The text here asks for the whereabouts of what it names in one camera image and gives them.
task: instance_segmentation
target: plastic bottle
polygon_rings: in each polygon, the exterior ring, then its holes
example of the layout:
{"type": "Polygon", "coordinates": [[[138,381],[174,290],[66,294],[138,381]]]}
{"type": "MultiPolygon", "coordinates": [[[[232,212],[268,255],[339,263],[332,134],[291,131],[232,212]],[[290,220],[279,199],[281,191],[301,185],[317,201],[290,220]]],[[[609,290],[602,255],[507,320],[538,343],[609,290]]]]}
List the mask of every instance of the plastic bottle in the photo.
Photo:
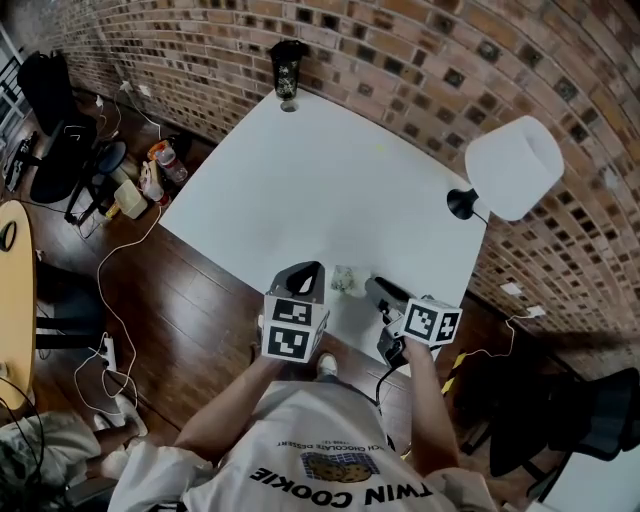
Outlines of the plastic bottle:
{"type": "Polygon", "coordinates": [[[171,146],[166,147],[162,151],[156,151],[156,160],[164,169],[167,177],[176,185],[181,185],[187,179],[189,173],[182,162],[178,160],[171,146]]]}

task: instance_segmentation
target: brick wall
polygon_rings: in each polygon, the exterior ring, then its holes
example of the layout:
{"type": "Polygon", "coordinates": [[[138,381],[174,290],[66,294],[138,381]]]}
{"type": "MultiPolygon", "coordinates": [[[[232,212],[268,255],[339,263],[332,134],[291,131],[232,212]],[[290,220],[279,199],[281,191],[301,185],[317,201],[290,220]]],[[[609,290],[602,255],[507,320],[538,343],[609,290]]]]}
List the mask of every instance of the brick wall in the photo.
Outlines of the brick wall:
{"type": "Polygon", "coordinates": [[[463,175],[470,140],[535,116],[565,176],[523,221],[492,218],[470,290],[507,313],[541,304],[533,330],[613,336],[599,371],[640,360],[640,22],[623,0],[23,0],[7,11],[29,49],[65,52],[75,84],[107,96],[123,78],[146,84],[146,111],[215,141],[272,89],[267,50],[282,38],[311,46],[306,88],[463,175]],[[524,294],[502,293],[507,281],[524,294]]]}

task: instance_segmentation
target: electrical outlet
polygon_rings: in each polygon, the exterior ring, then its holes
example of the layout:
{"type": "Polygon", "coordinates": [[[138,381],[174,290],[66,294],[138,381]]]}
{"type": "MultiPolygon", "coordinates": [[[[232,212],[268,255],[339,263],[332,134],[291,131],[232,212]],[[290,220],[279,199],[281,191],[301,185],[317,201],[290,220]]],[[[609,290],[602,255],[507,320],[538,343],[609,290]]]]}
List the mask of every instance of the electrical outlet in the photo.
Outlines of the electrical outlet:
{"type": "Polygon", "coordinates": [[[522,293],[522,290],[518,288],[518,285],[515,283],[506,283],[500,286],[500,288],[509,295],[520,295],[522,293]]]}
{"type": "Polygon", "coordinates": [[[533,306],[533,307],[527,308],[527,311],[529,312],[529,318],[536,318],[537,316],[546,315],[544,309],[542,309],[542,307],[540,306],[533,306]]]}

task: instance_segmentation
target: box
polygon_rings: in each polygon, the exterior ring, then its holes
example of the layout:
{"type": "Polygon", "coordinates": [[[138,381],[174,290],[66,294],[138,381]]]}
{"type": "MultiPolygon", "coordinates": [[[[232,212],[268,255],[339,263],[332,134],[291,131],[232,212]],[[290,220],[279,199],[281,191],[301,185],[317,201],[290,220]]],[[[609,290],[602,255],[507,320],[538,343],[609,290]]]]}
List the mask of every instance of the box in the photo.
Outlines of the box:
{"type": "Polygon", "coordinates": [[[430,347],[452,343],[462,310],[434,299],[409,299],[401,334],[430,347]]]}
{"type": "Polygon", "coordinates": [[[322,304],[265,295],[262,355],[309,362],[328,318],[329,309],[322,304]]]}

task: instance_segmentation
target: wooden floor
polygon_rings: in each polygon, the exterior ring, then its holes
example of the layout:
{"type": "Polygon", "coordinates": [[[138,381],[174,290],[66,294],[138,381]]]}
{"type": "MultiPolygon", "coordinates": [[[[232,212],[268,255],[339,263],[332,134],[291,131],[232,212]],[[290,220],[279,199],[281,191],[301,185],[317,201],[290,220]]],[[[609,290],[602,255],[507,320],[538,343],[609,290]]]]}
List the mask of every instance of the wooden floor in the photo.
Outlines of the wooden floor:
{"type": "MultiPolygon", "coordinates": [[[[84,99],[87,103],[83,110],[97,117],[95,107],[90,104],[92,100],[84,99]]],[[[127,141],[134,156],[142,157],[157,137],[154,136],[157,129],[135,112],[123,108],[122,113],[121,137],[127,141]]],[[[108,133],[113,130],[116,119],[112,104],[106,104],[105,115],[109,123],[104,132],[108,133]]],[[[20,135],[24,136],[33,129],[34,120],[30,119],[20,135]]],[[[169,133],[171,130],[163,129],[163,136],[169,133]]],[[[194,142],[186,162],[189,170],[195,171],[212,149],[211,145],[194,142]]],[[[31,176],[25,180],[15,197],[28,197],[30,179],[31,176]]],[[[76,211],[82,211],[88,204],[88,196],[83,196],[76,211]]],[[[64,209],[66,202],[50,206],[64,209]]],[[[120,214],[97,227],[85,239],[91,231],[92,220],[82,226],[80,233],[64,221],[61,213],[31,205],[26,205],[26,208],[35,246],[44,251],[44,260],[91,276],[96,275],[99,263],[111,250],[139,240],[159,212],[158,207],[153,206],[136,221],[120,214]]],[[[105,222],[98,214],[94,217],[105,222]]],[[[150,427],[151,438],[156,443],[171,443],[188,418],[249,365],[251,344],[256,341],[255,322],[262,295],[161,226],[153,228],[143,243],[111,257],[103,267],[101,282],[107,301],[126,323],[137,351],[132,377],[137,384],[140,410],[150,427]]],[[[462,348],[486,348],[498,353],[509,348],[510,331],[501,318],[468,297],[463,308],[456,342],[443,350],[437,361],[443,382],[462,348]]],[[[118,365],[122,371],[131,361],[132,349],[122,327],[112,315],[108,317],[108,331],[115,339],[118,365]]],[[[322,348],[336,354],[340,377],[374,396],[376,383],[385,368],[330,337],[326,338],[322,348]]],[[[530,345],[524,336],[517,339],[518,347],[530,345]]],[[[92,424],[93,411],[82,404],[73,382],[75,368],[88,355],[90,353],[84,350],[58,350],[41,354],[45,359],[36,358],[34,389],[41,411],[72,408],[92,424]]],[[[533,356],[528,353],[524,359],[512,357],[507,361],[502,358],[502,366],[488,364],[485,356],[473,359],[465,362],[454,389],[447,396],[461,442],[470,425],[468,419],[457,418],[453,405],[457,397],[464,395],[464,389],[477,391],[486,388],[485,393],[490,394],[491,386],[508,385],[495,378],[496,375],[507,375],[505,365],[511,365],[513,369],[523,360],[528,367],[534,364],[533,356]],[[465,380],[465,375],[473,378],[465,380]]],[[[79,386],[90,404],[115,411],[112,401],[102,390],[100,373],[100,364],[97,360],[92,361],[79,374],[79,386]]],[[[107,383],[112,390],[116,389],[109,379],[107,383]]],[[[400,452],[405,450],[410,438],[407,384],[406,377],[392,375],[381,387],[384,423],[400,452]]],[[[556,458],[557,454],[543,454],[538,462],[542,469],[548,469],[556,458]]],[[[473,457],[465,457],[463,463],[465,467],[481,471],[488,477],[487,446],[473,457]]],[[[509,500],[515,504],[523,499],[533,480],[524,471],[517,470],[501,479],[488,477],[488,483],[498,502],[509,500]]]]}

